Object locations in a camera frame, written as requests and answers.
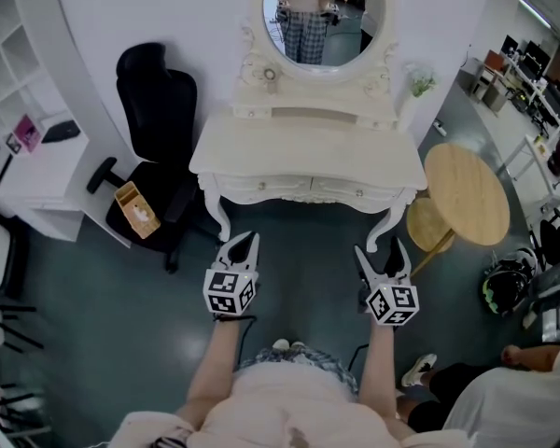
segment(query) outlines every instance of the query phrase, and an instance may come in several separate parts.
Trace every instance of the ceiling light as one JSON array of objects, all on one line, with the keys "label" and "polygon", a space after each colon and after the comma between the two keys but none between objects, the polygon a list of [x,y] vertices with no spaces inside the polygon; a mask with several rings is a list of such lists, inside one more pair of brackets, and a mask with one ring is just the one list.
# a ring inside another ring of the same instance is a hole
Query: ceiling light
[{"label": "ceiling light", "polygon": [[538,14],[538,12],[532,6],[530,6],[525,0],[519,0],[519,2],[521,2],[521,5],[523,5],[523,7],[529,10],[536,19],[541,21],[541,23],[543,23],[548,28],[552,28],[552,26],[548,22],[546,22],[546,20],[540,14]]}]

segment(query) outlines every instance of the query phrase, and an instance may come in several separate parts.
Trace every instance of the white vase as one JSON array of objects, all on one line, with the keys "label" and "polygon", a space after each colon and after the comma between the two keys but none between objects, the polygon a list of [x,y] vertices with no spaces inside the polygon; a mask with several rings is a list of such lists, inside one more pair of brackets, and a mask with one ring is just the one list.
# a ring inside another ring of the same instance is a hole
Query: white vase
[{"label": "white vase", "polygon": [[414,115],[417,113],[417,108],[421,104],[421,99],[423,94],[418,98],[414,97],[411,92],[408,92],[406,100],[402,104],[399,112],[399,122],[397,123],[396,129],[399,133],[406,133],[409,131],[409,127],[413,122]]}]

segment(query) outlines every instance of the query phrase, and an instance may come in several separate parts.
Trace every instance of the person's hand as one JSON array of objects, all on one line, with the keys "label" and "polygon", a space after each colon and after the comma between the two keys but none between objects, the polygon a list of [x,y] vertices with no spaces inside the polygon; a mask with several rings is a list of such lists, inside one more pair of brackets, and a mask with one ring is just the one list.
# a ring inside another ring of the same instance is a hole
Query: person's hand
[{"label": "person's hand", "polygon": [[518,365],[519,363],[521,363],[519,361],[519,355],[521,354],[521,349],[519,347],[517,347],[516,345],[508,345],[506,347],[504,347],[504,350],[502,350],[502,362],[505,365]]}]

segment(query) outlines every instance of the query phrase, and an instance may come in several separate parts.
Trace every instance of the white wall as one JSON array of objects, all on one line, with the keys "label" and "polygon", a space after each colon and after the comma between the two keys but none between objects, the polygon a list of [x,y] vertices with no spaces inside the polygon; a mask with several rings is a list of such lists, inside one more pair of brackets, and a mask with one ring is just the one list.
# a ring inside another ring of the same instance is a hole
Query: white wall
[{"label": "white wall", "polygon": [[529,41],[533,41],[541,45],[546,40],[543,50],[551,57],[556,46],[552,47],[551,42],[554,39],[553,33],[545,25],[539,22],[529,10],[521,4],[514,17],[514,24],[511,28],[511,37],[514,38],[521,49],[525,49]]},{"label": "white wall", "polygon": [[471,59],[483,61],[491,49],[498,53],[506,35],[511,34],[514,26],[519,0],[487,0],[483,7],[479,25],[469,47],[469,63],[465,71],[473,72]]},{"label": "white wall", "polygon": [[[245,0],[61,0],[64,15],[112,120],[128,141],[116,91],[120,54],[137,43],[167,44],[170,67],[191,73],[199,88],[199,123],[215,102],[228,100],[241,60],[238,21]],[[439,86],[418,107],[412,133],[425,136],[452,85],[485,0],[395,0],[399,48],[392,88],[402,99],[403,63],[430,63]]]}]

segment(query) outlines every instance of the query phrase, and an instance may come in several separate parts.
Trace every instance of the mirror glass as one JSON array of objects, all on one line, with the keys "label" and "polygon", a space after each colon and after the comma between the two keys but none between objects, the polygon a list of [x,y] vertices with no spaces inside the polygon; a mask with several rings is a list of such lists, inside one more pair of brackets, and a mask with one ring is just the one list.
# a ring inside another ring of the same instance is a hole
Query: mirror glass
[{"label": "mirror glass", "polygon": [[382,31],[384,0],[263,0],[272,42],[304,67],[354,60]]}]

